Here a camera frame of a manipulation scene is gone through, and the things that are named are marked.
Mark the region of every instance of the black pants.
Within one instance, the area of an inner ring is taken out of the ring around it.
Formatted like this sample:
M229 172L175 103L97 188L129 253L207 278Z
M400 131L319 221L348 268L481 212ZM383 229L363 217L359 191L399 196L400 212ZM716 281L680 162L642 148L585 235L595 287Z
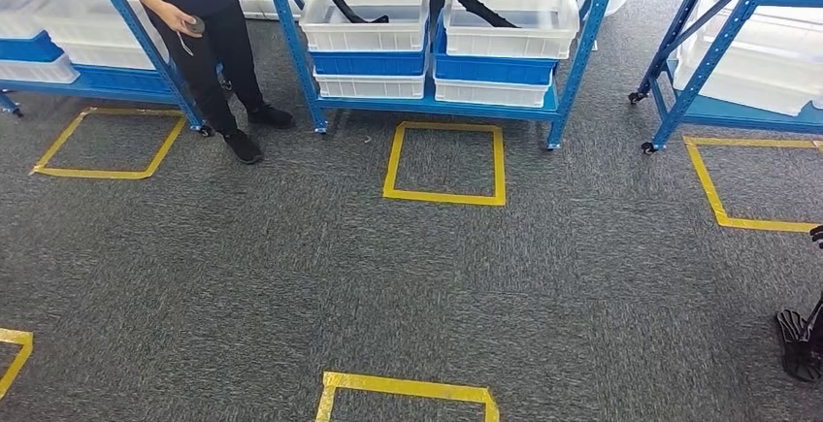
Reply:
M217 61L223 64L223 74L232 82L237 98L247 111L263 104L263 94L254 75L246 19L239 2L213 15L202 16L206 32L196 39L184 34L178 37L162 19L149 10L147 12L188 84L197 107L216 132L226 134L237 129L237 121L217 80ZM185 51L181 39L193 55Z
M434 33L445 0L429 0L429 32Z

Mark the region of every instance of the yellow tape square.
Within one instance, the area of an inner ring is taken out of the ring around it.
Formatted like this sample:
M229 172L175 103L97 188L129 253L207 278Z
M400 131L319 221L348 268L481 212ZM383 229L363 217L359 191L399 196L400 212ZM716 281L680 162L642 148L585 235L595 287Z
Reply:
M486 132L492 135L492 154L494 157L494 194L478 196L472 194L451 194L445 192L407 191L395 189L400 152L407 129L432 129L445 131ZM383 197L392 199L409 199L425 202L446 202L452 204L475 204L482 206L504 206L506 204L506 169L503 163L503 131L499 126L484 124L429 123L404 121L394 132L394 141L388 158L388 170L383 183Z
M323 393L320 396L320 404L317 406L317 416L314 422L329 422L331 420L335 391L338 388L374 391L391 395L416 396L419 398L480 403L485 407L483 422L500 421L500 411L488 388L449 385L431 381L401 380L398 378L358 375L355 373L326 372L323 374Z
M90 114L113 114L113 115L121 115L121 116L176 116L178 118L175 126L169 132L169 135L166 136L166 139L163 141L163 144L160 145L160 148L157 150L157 153L154 154L154 157L151 158L151 161L148 163L148 166L139 172L126 172L126 171L114 171L114 170L82 170L82 169L71 169L71 168L49 168L46 165L49 163L49 160L57 153L60 148L66 144L66 141L75 132L75 130L80 126L82 119L85 118L87 115ZM89 108L83 110L70 124L63 130L63 133L60 134L60 137L57 138L57 141L49 147L49 150L40 158L40 160L34 165L34 168L31 170L29 175L34 175L35 173L40 173L43 175L51 175L53 177L68 177L68 178L94 178L94 179L144 179L148 178L151 175L154 175L154 172L157 171L157 168L160 166L160 162L166 157L166 154L169 153L169 149L172 148L172 144L175 143L175 140L178 138L178 135L181 132L181 129L185 125L185 116L177 111L172 110L143 110L143 111L128 111L128 110L115 110L115 109L96 109L96 108Z
M720 196L714 188L711 176L708 174L706 164L700 155L698 146L748 146L748 147L782 147L782 148L820 148L821 143L817 141L780 141L768 139L719 139L719 138L692 138L683 137L686 143L686 150L692 159L700 184L706 192L708 203L714 211L717 224L729 228L742 228L747 230L763 231L787 231L793 233L808 233L812 228L816 228L820 223L804 223L795 221L777 220L755 220L749 218L735 218L729 216L720 202Z
M22 369L23 364L28 360L28 356L31 355L31 351L34 348L34 334L31 332L19 332L17 330L0 328L0 342L20 346L20 351L17 353L17 356L15 356L12 364L6 372L0 376L0 400L2 400L3 397L6 396L6 392L9 391L9 387L12 386L12 382L15 381L20 369Z

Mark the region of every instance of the shelf caster wheel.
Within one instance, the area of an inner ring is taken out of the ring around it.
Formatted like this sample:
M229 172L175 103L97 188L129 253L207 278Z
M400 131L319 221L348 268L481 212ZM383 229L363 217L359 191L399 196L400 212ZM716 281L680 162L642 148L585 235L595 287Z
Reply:
M629 103L632 105L637 105L639 101L648 97L648 94L641 94L639 92L632 92L629 94Z
M212 129L211 126L207 125L201 126L200 129L197 130L197 132L200 133L200 135L204 138L210 138L214 135L214 129Z
M652 143L643 143L641 149L644 155L651 155L652 153L657 151L657 149L654 148L654 144Z

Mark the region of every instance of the white plastic bin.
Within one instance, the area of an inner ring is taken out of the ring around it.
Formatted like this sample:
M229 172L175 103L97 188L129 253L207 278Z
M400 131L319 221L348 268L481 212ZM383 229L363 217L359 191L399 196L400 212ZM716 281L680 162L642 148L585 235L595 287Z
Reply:
M682 90L695 72L695 65L680 62L675 70L675 89ZM806 90L747 81L734 75L713 73L700 95L756 109L797 116L814 95Z
M426 74L420 76L319 75L321 97L358 99L421 99Z
M72 68L68 55L61 55L51 63L35 61L0 60L0 80L74 82L80 74Z
M332 0L310 0L300 18L309 50L420 51L423 48L429 0L346 0L366 20L389 17L387 23L353 24Z
M435 78L435 100L511 107L543 106L549 85L508 82L456 81Z
M157 38L154 44L160 51L163 59L169 61L169 51L163 42ZM139 70L153 70L154 65L148 55L139 47L110 47L88 44L59 44L63 51L72 59L72 63L79 65L111 66L117 68L134 68Z
M159 36L143 6L129 2L147 32ZM125 20L110 0L45 0L34 13L58 45L87 44L140 48Z
M37 0L0 0L0 39L33 39L43 26L31 15Z
M512 58L569 58L580 29L576 0L480 0L519 28L492 27L445 0L444 26L449 55Z
M713 36L697 33L679 46L677 57L681 62L696 66L713 41ZM823 49L794 52L734 42L712 73L718 74L768 86L804 90L812 97L823 93ZM683 75L676 77L675 88L684 87L684 81L688 79Z

